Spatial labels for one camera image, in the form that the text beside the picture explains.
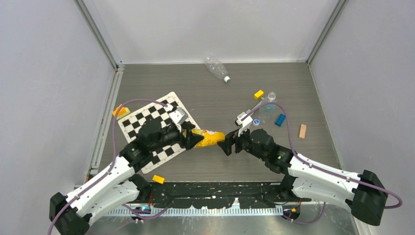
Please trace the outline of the blue Pocari Sweat cap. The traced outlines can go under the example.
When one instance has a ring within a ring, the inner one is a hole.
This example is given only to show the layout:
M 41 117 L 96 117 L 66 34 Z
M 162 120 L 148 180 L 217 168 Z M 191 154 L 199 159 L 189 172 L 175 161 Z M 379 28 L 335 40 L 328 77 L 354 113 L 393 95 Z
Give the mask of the blue Pocari Sweat cap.
M 258 119 L 253 120 L 253 125 L 258 126 L 260 124 L 260 121 Z

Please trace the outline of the clear plastic bottle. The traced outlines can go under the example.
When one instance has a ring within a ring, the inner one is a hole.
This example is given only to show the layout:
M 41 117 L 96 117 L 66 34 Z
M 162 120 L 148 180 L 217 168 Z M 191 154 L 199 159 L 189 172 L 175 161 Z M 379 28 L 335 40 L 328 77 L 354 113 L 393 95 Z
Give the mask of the clear plastic bottle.
M 270 92 L 268 95 L 262 100 L 261 105 L 265 103 L 275 103 L 276 102 L 276 93 Z M 265 106 L 260 107 L 259 113 L 258 113 L 258 120 L 261 123 L 269 123 L 272 121 L 272 119 L 275 117 L 276 112 L 276 105 L 268 104 Z

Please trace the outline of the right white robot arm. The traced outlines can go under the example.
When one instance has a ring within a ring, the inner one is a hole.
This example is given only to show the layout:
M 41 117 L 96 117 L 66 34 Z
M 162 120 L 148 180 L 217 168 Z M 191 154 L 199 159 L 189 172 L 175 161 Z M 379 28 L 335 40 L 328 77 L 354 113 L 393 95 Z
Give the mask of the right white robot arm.
M 284 174 L 279 188 L 282 199 L 316 199 L 350 212 L 373 226 L 381 223 L 388 194 L 377 175 L 369 170 L 348 172 L 313 161 L 278 145 L 263 129 L 228 133 L 218 142 L 227 156 L 245 151 L 265 163 L 272 172 Z

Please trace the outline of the yellow juice bottle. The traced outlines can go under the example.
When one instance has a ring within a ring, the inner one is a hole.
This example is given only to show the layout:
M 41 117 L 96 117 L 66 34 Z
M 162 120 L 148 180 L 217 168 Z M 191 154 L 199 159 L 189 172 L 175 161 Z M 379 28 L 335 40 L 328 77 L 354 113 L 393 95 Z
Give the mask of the yellow juice bottle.
M 203 140 L 195 145 L 196 148 L 216 145 L 218 142 L 225 140 L 225 133 L 223 132 L 210 131 L 206 129 L 193 129 L 192 133 L 204 137 Z

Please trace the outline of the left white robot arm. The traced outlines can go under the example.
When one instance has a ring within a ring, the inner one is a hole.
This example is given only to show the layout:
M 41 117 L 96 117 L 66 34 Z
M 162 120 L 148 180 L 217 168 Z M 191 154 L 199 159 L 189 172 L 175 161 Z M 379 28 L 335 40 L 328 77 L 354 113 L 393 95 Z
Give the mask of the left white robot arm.
M 151 185 L 138 172 L 152 161 L 153 153 L 168 145 L 190 150 L 205 139 L 204 131 L 189 121 L 162 127 L 160 119 L 149 120 L 136 138 L 115 155 L 111 164 L 77 189 L 50 199 L 48 234 L 84 235 L 90 226 L 112 209 L 136 200 L 146 202 Z

